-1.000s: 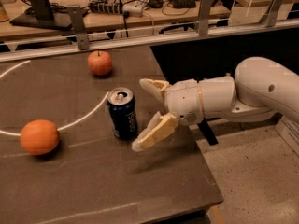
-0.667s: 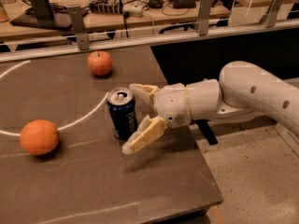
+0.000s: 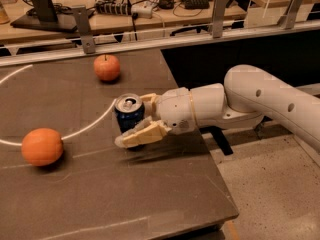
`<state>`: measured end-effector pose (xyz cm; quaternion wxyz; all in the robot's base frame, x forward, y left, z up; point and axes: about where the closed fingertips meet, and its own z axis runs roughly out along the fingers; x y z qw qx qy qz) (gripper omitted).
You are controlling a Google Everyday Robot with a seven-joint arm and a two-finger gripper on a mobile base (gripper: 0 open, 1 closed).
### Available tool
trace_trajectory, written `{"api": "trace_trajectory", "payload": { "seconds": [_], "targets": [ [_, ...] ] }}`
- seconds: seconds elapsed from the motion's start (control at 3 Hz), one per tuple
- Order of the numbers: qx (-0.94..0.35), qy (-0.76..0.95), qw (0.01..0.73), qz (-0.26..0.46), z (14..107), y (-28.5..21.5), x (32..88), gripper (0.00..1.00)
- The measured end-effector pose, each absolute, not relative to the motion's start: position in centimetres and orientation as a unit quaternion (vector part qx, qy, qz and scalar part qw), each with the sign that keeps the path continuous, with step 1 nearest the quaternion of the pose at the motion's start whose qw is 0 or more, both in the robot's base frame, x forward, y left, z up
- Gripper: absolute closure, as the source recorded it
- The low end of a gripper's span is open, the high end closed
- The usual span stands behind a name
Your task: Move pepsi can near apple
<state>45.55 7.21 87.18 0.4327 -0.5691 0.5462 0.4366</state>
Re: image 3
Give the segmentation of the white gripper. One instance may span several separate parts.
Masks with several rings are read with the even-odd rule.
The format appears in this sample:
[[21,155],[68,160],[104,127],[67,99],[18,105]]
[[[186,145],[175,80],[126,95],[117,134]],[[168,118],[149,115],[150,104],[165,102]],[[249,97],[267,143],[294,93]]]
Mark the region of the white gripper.
[[[175,135],[192,132],[196,122],[191,108],[190,92],[187,88],[178,88],[158,95],[149,93],[141,96],[147,117],[115,139],[120,148],[133,148],[139,145],[162,140],[170,131]],[[160,120],[153,120],[155,113]]]

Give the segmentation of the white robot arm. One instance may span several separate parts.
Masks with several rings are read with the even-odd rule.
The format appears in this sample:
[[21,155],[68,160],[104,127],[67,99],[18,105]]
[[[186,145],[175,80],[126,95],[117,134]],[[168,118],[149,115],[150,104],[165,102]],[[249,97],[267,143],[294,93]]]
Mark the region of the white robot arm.
[[258,125],[269,117],[320,150],[320,99],[250,65],[228,70],[222,84],[172,89],[162,95],[124,94],[114,103],[120,148],[162,140],[197,128]]

